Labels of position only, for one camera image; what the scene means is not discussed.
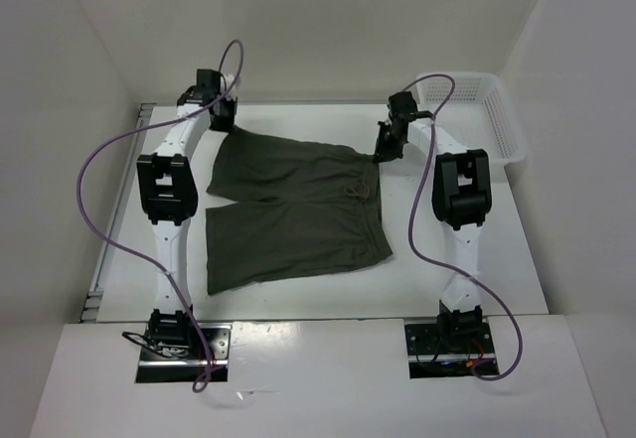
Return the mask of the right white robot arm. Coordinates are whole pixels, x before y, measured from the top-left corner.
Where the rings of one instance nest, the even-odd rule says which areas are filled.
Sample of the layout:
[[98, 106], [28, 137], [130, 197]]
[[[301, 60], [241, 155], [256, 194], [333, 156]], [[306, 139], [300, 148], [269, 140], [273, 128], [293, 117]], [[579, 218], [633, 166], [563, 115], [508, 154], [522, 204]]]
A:
[[490, 162], [483, 149], [470, 149], [435, 125], [430, 111], [419, 110], [412, 94], [401, 91], [388, 100], [389, 117], [380, 124], [374, 161], [403, 156], [411, 144], [427, 156], [409, 215], [407, 235], [414, 245], [416, 210], [427, 180], [431, 207], [444, 233], [445, 257], [426, 262], [447, 269], [450, 277], [439, 300], [435, 337], [448, 352], [459, 352], [482, 330], [482, 284], [478, 275], [479, 239], [492, 209]]

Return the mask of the dark olive shorts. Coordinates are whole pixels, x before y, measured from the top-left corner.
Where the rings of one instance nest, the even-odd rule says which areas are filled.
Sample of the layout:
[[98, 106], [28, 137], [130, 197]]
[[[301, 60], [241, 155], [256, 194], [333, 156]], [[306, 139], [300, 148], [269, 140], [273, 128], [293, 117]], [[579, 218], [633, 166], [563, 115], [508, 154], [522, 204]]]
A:
[[207, 292], [347, 273], [393, 251], [380, 168], [349, 146], [235, 129], [222, 142], [206, 210]]

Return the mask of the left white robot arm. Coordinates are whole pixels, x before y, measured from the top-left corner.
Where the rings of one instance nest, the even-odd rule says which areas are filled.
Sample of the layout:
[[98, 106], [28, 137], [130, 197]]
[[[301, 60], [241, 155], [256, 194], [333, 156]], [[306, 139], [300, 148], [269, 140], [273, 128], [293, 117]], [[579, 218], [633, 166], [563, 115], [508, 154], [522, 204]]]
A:
[[232, 130], [238, 83], [236, 74], [198, 70], [195, 84], [177, 101], [177, 122], [154, 151], [136, 161], [141, 207], [151, 223], [158, 263], [158, 288], [146, 333], [156, 354], [183, 359], [210, 351], [188, 291], [188, 231], [199, 205], [191, 158], [205, 132]]

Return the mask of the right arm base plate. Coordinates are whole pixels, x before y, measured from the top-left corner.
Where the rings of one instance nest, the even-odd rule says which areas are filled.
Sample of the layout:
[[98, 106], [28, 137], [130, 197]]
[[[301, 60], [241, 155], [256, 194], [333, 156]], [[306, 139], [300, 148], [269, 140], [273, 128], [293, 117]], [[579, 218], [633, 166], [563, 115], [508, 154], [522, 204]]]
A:
[[431, 321], [405, 322], [403, 328], [411, 379], [470, 376], [474, 365], [481, 375], [499, 374], [487, 322], [475, 338], [458, 346], [443, 344], [436, 324]]

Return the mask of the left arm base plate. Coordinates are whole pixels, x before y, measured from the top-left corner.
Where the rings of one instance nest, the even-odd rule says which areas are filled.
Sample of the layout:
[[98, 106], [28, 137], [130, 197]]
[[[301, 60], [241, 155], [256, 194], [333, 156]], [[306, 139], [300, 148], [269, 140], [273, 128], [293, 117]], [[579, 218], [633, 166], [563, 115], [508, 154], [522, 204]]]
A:
[[[213, 355], [211, 383], [227, 382], [233, 326], [231, 323], [205, 323], [203, 333]], [[205, 371], [206, 356], [202, 346], [158, 343], [150, 345], [143, 336], [131, 336], [142, 344], [135, 382], [140, 384], [190, 383]]]

